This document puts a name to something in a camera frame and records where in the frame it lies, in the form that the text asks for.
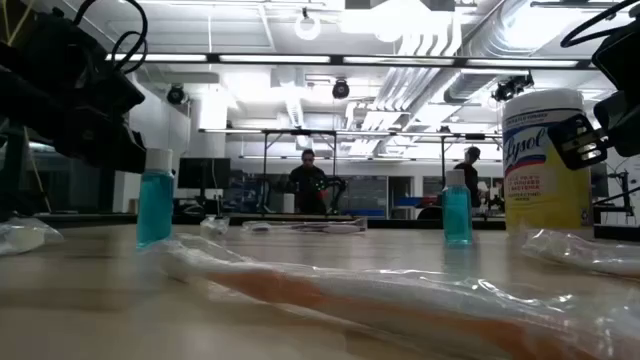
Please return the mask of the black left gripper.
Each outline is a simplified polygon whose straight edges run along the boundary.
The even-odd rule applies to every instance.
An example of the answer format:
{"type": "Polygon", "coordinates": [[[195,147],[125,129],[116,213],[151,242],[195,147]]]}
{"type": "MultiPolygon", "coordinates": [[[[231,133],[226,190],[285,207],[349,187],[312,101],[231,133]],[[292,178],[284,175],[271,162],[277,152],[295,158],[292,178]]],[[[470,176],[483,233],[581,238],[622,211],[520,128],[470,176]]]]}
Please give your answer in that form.
{"type": "Polygon", "coordinates": [[[123,115],[145,100],[122,74],[81,88],[46,83],[15,49],[1,51],[1,115],[41,135],[57,152],[91,166],[129,173],[145,169],[143,135],[123,115]]]}

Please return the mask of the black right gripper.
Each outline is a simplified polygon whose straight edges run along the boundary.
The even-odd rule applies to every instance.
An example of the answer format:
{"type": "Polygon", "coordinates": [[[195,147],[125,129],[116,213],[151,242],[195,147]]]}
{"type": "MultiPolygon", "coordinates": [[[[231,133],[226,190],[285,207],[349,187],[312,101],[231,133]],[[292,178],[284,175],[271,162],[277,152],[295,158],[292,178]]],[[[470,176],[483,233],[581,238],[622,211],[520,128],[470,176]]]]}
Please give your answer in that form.
{"type": "Polygon", "coordinates": [[[608,141],[620,156],[639,154],[638,92],[616,91],[594,106],[594,115],[602,129],[595,129],[585,115],[577,114],[547,131],[556,152],[570,170],[605,161],[608,141]]]}

